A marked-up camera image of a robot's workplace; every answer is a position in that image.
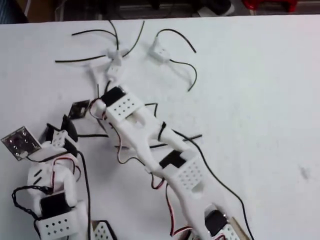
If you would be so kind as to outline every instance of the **electronic component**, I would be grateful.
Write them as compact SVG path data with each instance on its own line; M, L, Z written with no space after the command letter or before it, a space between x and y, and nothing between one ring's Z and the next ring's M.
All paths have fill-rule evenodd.
M74 102L71 106L68 117L71 120L84 118L86 116L89 104L90 100Z
M180 154L180 151L173 150L159 162L160 166L164 169L169 164L172 164L176 168L180 168L186 162L180 157Z
M219 210L214 210L205 218L205 226L210 231L211 236L215 236L227 225L227 219Z
M71 211L71 207L67 204L66 194L64 192L42 198L40 205L43 219L52 218Z
M126 95L126 92L119 86L115 86L114 88L107 91L102 97L101 100L105 103L107 107L110 107L116 101L121 99Z
M41 149L40 143L25 126L5 136L1 141L18 161Z

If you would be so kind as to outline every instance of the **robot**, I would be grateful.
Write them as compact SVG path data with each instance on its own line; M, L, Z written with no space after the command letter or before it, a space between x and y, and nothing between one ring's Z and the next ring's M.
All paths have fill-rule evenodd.
M201 155L179 137L183 136L181 133L157 119L125 86L116 86L107 91L102 97L92 101L89 108L91 114L108 121L116 131L120 141L118 159L124 139L135 149L137 158L147 170L166 180L167 187L170 186L177 195L188 226L177 231L171 229L171 236L192 230L192 235L188 233L186 239L222 240L229 235L239 240L247 239L240 237L239 231L234 230L225 216L217 213L214 204L217 193L212 188L212 181L200 159ZM23 127L2 139L17 160L28 159L34 163L29 169L28 185L50 190L43 192L28 189L33 198L33 210L37 217L35 224L40 239L104 239L103 235L95 232L97 228L93 230L90 210L85 202L77 199L74 174L79 169L78 154L84 165L85 161L79 152L74 125L64 116L61 129L49 125L43 138L44 142L40 144ZM157 161L150 150L149 140L163 142L172 147L173 151ZM214 219L219 219L218 228ZM103 222L99 224L110 229Z

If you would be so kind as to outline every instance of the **wire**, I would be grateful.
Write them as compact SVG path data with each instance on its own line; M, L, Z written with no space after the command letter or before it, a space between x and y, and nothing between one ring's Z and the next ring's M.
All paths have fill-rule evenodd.
M195 140L195 139L198 139L198 138L202 138L202 136L203 136L202 134L198 134L198 135L189 137L189 139ZM156 149L156 148L160 148L160 147L164 147L164 146L168 146L168 144L161 143L161 144L157 144L157 145L152 145L152 146L150 146L150 148L151 149Z
M192 227L191 226L181 227L178 230L175 230L172 236L175 236L175 235L180 234L180 233L187 231L187 230L192 230Z
M99 84L96 85L96 94L98 95L98 98L100 98Z
M108 92L108 88L109 88L110 83L111 83L111 80L109 80L109 81L106 83L106 86L105 86L105 89L104 89L104 93L107 93L107 92Z
M79 138L109 138L106 134L78 134Z
M78 181L80 180L80 178L81 178L82 172L81 172L81 169L80 169L79 166L75 166L75 168L79 170L79 176L78 176L78 178L77 178L77 180L76 180L76 182L78 182Z
M72 173L73 173L73 175L75 174L76 164L75 164L75 161L71 157L59 157L59 158L56 158L53 161L53 166L55 166L56 162L59 161L59 160L70 160L72 162L72 166L73 166Z
M24 15L27 17L28 16L28 13L29 13L29 9L30 9L30 5L31 5L31 0L28 0L26 2L26 6L25 6L25 9L24 9Z
M92 108L92 106L93 106L93 104L97 101L97 100L99 100L99 98L95 98L95 99L93 99L92 101L91 101L91 103L90 103L90 105L89 105L89 113L90 113L90 115L94 118L94 119L97 119L97 120L104 120L103 118L101 118L101 117L97 117L97 116L95 116L92 112L91 112L91 108Z
M196 54L197 51L195 50L194 46L192 46L191 42L180 32L178 32L177 30L174 30L174 29L171 29L171 28L165 28L165 29L162 29L160 30L157 34L156 34L156 37L158 37L158 35L161 33L161 32L165 32L165 31L169 31L169 32L174 32L178 35L180 35L190 46L190 48L192 49L192 51Z
M96 120L98 122L98 124L100 125L100 127L102 128L102 130L105 132L106 135L108 135L108 132L105 128L105 126L102 124L102 122L100 121L100 119Z
M40 160L40 161L33 160L33 159L31 159L30 157L28 157L28 156L26 157L26 159L28 159L28 160L31 161L31 162L35 162L35 163L45 163L45 162L48 162L48 161L50 161L50 160L52 160L52 159L55 159L55 158L57 158L57 157L60 157L60 156L62 156L62 155L68 154L68 153L69 153L68 151L64 151L64 152L58 153L58 154L56 154L56 155L47 157L47 158L45 158L45 159L43 159L43 160Z
M116 35L114 33L107 31L107 30L103 30L103 29L92 29L92 30L80 31L80 32L72 33L71 36L92 33L92 32L105 32L105 33L111 34L112 36L116 37Z
M154 108L154 116L157 117L158 103L157 103L157 102L152 102L152 103L147 103L147 104L145 104L145 106L150 106L150 105L155 105L155 108Z
M38 219L33 220L33 227L34 227L34 230L36 231L36 233L38 234L39 238L41 239L39 228L37 226L37 221L38 221Z
M56 131L61 131L59 128L51 125L50 123L47 123L46 125L50 128L53 128ZM107 134L78 134L77 136L78 138L95 138L95 137L109 138L109 135Z
M61 63L78 63L78 62L84 62L84 61L90 61L94 59L99 59L106 57L106 55L99 55L99 56L93 56L93 57L88 57L88 58L83 58L83 59L75 59L75 60L55 60L54 62L57 64Z
M117 30L115 28L115 25L112 23L111 20L108 20L109 23L111 24L113 30L114 30L114 34L115 34L115 39L116 39L116 49L119 50L119 38L118 38L118 34L117 34Z
M170 228L170 236L173 237L177 234L180 234L184 231L187 231L187 230L192 230L192 227L191 226L184 226L184 227L181 227L177 230L175 230L175 214L174 214L174 209L170 203L170 200L169 200L169 196L168 196L168 186L169 184L166 183L166 186L165 186L165 200L166 200L166 203L168 205L168 208L169 208L169 212L170 212L170 219L171 219L171 228Z
M88 226L87 226L87 234L88 240L91 240L91 199L90 199L90 188L89 188L89 181L88 181L88 173L87 173L87 166L85 156L82 152L78 151L81 156L82 164L83 164L83 171L84 171L84 179L85 179L85 186L86 192L88 197Z
M183 135L182 133L176 131L176 130L173 130L176 134L178 134L179 136L185 138L185 139L188 139L187 136ZM206 161L206 158L205 158L205 155L204 153L202 152L201 148L199 147L199 145L197 143L195 143L192 139L188 139L189 142L191 142L199 151L202 159L203 159L203 162L206 166L206 168L209 170L209 172L211 173L211 175L218 181L218 183L220 183L225 189L227 189L232 195L234 195L241 203L241 207L242 207L242 211L243 211L243 217L244 217L244 221L245 221L245 225L246 225L246 228L250 234L250 237L252 240L255 240L253 234L251 233L251 230L250 230L250 227L249 227L249 223L248 223L248 220L247 220L247 214L246 214L246 209L245 209L245 204L244 202L242 201L242 199L234 192L232 191L227 185L225 185L214 173L213 171L211 170L211 168L209 167L207 161Z
M121 139L121 136L120 136L118 130L117 130L111 123L109 123L109 124L110 124L110 126L114 129L116 135L118 136L118 140L119 140L119 147L118 147L118 150L117 150L117 153L116 153L116 158L117 158L117 160L118 160L118 163L120 163L120 164L126 164L126 163L129 162L131 159L135 159L135 160L138 160L143 166L145 166L145 164L144 164L139 158L137 158L137 157L135 157L135 156L132 156L132 157L128 158L128 159L125 160L125 161L121 161L121 160L120 160L120 152L121 152L121 149L122 149L122 139Z
M195 68L193 65L191 65L190 63L187 63L187 62L175 61L175 60L172 60L172 59L170 59L170 62L173 62L173 63L175 63L175 64L184 64L184 65L188 65L188 66L190 66L190 67L192 67L192 68L193 68L194 73L195 73L195 78L194 78L194 82L193 82L193 84L192 84L192 85L191 85L191 87L189 87L189 89L188 89L188 92L190 92L190 90L191 90L191 89L194 87L194 85L196 84L196 81L197 81L197 78L198 78L198 73L197 73L196 68Z
M226 236L224 234L218 236L215 240L226 240Z
M22 211L24 211L27 214L30 214L35 220L38 220L39 217L36 215L36 213L34 211L32 211L29 208L25 208L24 206L21 206L18 202L17 202L17 192L21 191L21 190L27 190L27 189L34 189L34 190L39 190L41 192L43 192L46 195L51 195L53 193L53 189L47 186L38 186L38 185L29 185L29 186L21 186L21 187L17 187L15 190L13 190L12 193L12 200L13 200L13 204L16 208L21 209Z
M162 123L162 126L161 126L161 129L159 131L159 134L158 134L158 141L160 142L160 138L161 138L161 134L163 133L163 131L165 130L167 124L165 122Z
M144 29L144 25L145 25L145 21L143 21L142 23L142 26L141 26L141 29L140 29L140 32L139 32L139 35L135 41L135 43L133 44L133 46L131 47L131 49L125 54L123 55L122 57L124 58L125 56L127 56L129 53L131 53L131 51L135 48L135 46L137 45L139 39L140 39L140 36L141 36L141 33L142 33L142 30Z
M166 204L168 205L169 212L170 212L170 219L171 219L171 228L170 228L170 236L172 237L174 234L174 229L175 229L175 217L174 217L174 210L170 204L169 197L168 197L168 186L169 184L166 183L165 186L165 200Z
M155 185L154 185L154 181L155 181L154 174L153 174L152 172L151 172L150 174L151 174L151 188L152 188L152 189L155 189L155 190L160 189L160 188L162 187L162 185L164 184L164 182L165 182L165 178L163 177L163 178L161 179L161 182L160 182L157 186L155 186Z

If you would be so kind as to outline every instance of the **white tabletop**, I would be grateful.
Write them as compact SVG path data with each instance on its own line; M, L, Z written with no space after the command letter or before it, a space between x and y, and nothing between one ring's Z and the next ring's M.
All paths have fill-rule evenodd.
M158 117L200 144L210 167L244 200L257 240L317 239L320 201L320 16L255 16L147 20L141 40L124 61L125 83L145 103L158 102ZM141 20L114 22L131 46ZM194 54L174 33L160 35L176 61L159 65L147 56L155 34L173 28L193 43ZM114 48L107 21L0 25L0 137L21 126L39 136L46 123L60 126L76 101L96 88L81 64L54 60L87 58ZM96 122L75 120L80 134L102 133ZM165 188L135 161L119 165L111 139L81 139L86 156L92 219L107 219L120 240L169 240ZM157 149L160 159L170 151ZM29 162L18 162L0 144L0 239L36 239L33 221L15 208L11 193L26 185ZM79 198L86 199L84 179ZM176 226L186 223L170 191ZM238 200L221 188L217 199L245 229ZM29 195L18 201L31 206Z

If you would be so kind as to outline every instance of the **connector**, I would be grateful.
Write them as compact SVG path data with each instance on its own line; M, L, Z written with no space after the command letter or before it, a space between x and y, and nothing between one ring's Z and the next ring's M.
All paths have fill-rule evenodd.
M170 54L160 44L158 37L155 37L153 44L149 48L148 54L161 63L170 60Z
M118 82L124 73L124 67L122 66L122 53L116 51L113 55L113 60L106 72L108 81Z

